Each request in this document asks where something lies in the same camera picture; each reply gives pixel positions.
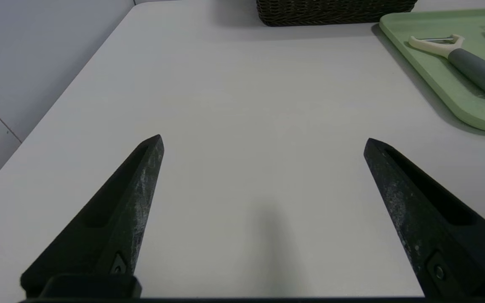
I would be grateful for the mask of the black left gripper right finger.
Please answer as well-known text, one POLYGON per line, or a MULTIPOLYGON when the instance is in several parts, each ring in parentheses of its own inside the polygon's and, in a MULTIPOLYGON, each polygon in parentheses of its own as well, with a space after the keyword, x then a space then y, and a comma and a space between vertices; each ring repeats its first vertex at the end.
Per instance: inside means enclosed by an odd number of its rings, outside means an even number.
POLYGON ((485 219, 385 142, 364 158, 426 298, 485 298, 485 219))

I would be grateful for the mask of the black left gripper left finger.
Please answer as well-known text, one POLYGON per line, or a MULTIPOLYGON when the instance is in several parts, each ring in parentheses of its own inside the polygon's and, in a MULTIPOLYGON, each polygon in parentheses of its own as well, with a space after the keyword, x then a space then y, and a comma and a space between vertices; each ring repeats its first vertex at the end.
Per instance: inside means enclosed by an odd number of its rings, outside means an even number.
POLYGON ((139 298, 134 276, 164 145, 142 141, 21 275, 27 298, 139 298))

